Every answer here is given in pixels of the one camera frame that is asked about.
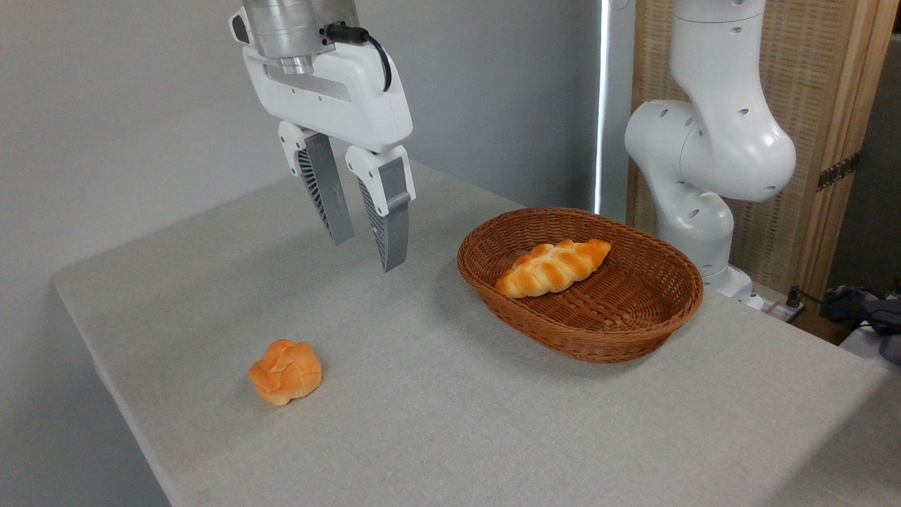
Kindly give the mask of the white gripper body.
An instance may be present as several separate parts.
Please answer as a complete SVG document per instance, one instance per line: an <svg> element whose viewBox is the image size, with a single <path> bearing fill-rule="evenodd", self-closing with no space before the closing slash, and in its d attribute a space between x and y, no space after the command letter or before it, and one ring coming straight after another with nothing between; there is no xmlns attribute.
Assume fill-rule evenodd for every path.
<svg viewBox="0 0 901 507"><path fill-rule="evenodd" d="M388 91L379 52L337 43L313 60L313 72L286 74L274 60L244 46L244 62L270 115L373 153L408 140L412 119L399 76Z"/></svg>

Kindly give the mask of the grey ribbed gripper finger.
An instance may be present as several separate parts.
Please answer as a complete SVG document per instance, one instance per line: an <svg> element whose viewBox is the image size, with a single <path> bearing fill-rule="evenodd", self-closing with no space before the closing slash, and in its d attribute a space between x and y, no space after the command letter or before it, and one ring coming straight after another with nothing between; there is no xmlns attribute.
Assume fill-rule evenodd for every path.
<svg viewBox="0 0 901 507"><path fill-rule="evenodd" d="M383 271L387 273L405 262L408 255L408 208L416 199L408 151L397 146L374 154L351 146L345 161L358 178Z"/></svg>
<svg viewBox="0 0 901 507"><path fill-rule="evenodd" d="M279 138L291 173L301 177L332 241L339 245L354 237L329 137L282 121Z"/></svg>

